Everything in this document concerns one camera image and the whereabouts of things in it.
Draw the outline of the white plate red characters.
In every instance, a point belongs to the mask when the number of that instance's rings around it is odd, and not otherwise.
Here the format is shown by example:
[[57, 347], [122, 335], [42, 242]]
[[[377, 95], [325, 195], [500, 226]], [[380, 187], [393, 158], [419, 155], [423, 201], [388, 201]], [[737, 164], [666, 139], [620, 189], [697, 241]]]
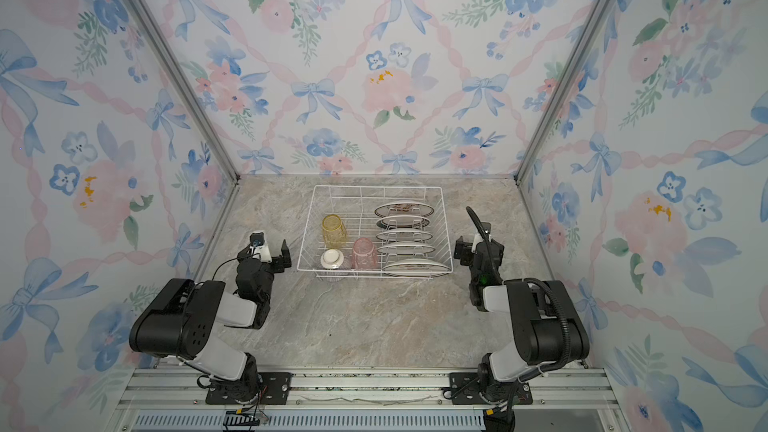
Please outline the white plate red characters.
[[396, 201], [380, 205], [374, 209], [377, 217], [384, 218], [393, 215], [416, 215], [430, 217], [435, 208], [429, 204], [418, 201]]

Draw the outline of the white plate black characters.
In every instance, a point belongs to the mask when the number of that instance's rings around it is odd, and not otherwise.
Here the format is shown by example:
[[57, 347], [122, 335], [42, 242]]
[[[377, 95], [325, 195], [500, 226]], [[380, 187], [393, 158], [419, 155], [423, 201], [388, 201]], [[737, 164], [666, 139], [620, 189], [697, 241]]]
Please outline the white plate black characters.
[[381, 245], [378, 248], [378, 253], [381, 255], [404, 255], [404, 256], [416, 256], [416, 255], [428, 255], [433, 253], [436, 248], [432, 245], [414, 242], [391, 242]]

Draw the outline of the white plate green red rim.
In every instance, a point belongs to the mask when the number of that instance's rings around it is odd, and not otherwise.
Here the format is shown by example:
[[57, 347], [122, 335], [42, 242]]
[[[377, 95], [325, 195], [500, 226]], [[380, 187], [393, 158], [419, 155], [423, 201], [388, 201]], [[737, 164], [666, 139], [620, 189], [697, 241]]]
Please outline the white plate green red rim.
[[382, 242], [426, 242], [432, 238], [432, 233], [412, 228], [393, 228], [376, 235], [376, 239]]

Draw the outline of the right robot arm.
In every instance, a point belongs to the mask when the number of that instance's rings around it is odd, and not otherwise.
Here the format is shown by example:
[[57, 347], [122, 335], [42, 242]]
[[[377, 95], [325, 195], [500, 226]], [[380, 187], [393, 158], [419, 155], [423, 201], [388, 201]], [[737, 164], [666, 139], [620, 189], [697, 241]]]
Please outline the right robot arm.
[[525, 384], [589, 355], [590, 339], [565, 286], [556, 280], [501, 278], [504, 246], [481, 237], [456, 240], [454, 258], [470, 271], [469, 297], [481, 312], [508, 317], [512, 335], [477, 368], [479, 393], [497, 401], [503, 390]]

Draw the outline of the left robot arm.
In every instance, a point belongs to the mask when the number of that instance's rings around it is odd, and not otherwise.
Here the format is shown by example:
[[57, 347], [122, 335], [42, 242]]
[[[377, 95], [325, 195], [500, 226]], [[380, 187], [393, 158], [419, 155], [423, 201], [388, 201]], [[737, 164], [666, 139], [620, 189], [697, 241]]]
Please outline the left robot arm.
[[195, 282], [171, 279], [134, 322], [129, 345], [157, 358], [174, 356], [209, 378], [209, 387], [246, 401], [262, 390], [256, 359], [227, 345], [213, 332], [220, 324], [234, 329], [263, 327], [271, 309], [275, 276], [292, 267], [290, 249], [281, 244], [273, 255], [262, 232], [232, 261], [236, 291], [213, 278]]

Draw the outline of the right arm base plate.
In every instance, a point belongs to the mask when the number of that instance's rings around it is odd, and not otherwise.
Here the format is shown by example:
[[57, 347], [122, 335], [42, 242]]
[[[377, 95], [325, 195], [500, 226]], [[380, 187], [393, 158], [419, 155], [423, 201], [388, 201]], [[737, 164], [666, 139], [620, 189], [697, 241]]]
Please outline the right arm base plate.
[[497, 407], [512, 399], [512, 405], [532, 405], [530, 387], [520, 382], [498, 382], [481, 378], [477, 372], [449, 374], [449, 385], [442, 391], [445, 400], [453, 405], [481, 405]]

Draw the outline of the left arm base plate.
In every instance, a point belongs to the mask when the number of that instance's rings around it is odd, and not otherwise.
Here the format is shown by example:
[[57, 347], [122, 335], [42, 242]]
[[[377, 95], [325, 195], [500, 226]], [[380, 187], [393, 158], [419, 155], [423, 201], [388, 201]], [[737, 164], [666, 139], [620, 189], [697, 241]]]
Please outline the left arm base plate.
[[214, 378], [205, 386], [207, 405], [285, 405], [293, 375], [289, 372], [257, 373], [237, 381]]

